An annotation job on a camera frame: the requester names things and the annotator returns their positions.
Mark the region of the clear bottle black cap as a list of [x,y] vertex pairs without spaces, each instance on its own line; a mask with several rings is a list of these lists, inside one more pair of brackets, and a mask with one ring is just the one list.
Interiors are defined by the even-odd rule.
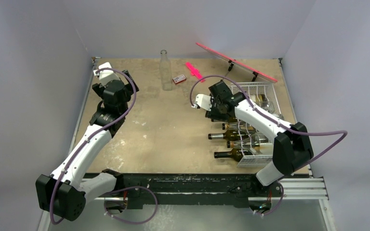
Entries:
[[222,123],[222,129],[223,130],[241,130],[241,131],[248,131],[248,132],[256,132],[256,129],[243,121],[239,122],[232,122],[232,123]]

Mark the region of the dark green wine bottle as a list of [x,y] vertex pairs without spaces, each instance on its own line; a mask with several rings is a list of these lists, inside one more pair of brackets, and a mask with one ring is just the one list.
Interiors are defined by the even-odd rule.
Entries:
[[245,156],[252,156],[253,153],[250,150],[233,148],[230,151],[214,152],[213,156],[215,159],[218,158],[230,158],[237,162],[240,162]]

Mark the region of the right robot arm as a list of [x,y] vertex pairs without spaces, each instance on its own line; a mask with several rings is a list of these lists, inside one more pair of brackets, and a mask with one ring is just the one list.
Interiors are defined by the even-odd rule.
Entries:
[[264,195],[270,184],[301,169],[313,158],[304,124],[291,124],[273,116],[243,89],[233,93],[222,80],[210,86],[209,91],[209,95],[198,94],[195,98],[197,106],[206,110],[207,118],[225,121],[235,117],[253,126],[273,144],[272,161],[256,173],[251,183],[255,195]]

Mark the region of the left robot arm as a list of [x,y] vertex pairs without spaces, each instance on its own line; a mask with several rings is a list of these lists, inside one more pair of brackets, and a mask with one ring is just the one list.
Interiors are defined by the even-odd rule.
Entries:
[[124,192],[124,183],[112,170],[104,170],[88,181],[83,177],[124,123],[139,89],[128,70],[104,67],[94,74],[100,83],[92,89],[101,101],[89,126],[62,164],[48,176],[41,174],[35,183],[39,206],[49,213],[54,225],[64,219],[76,220],[88,203],[103,194],[118,197]]

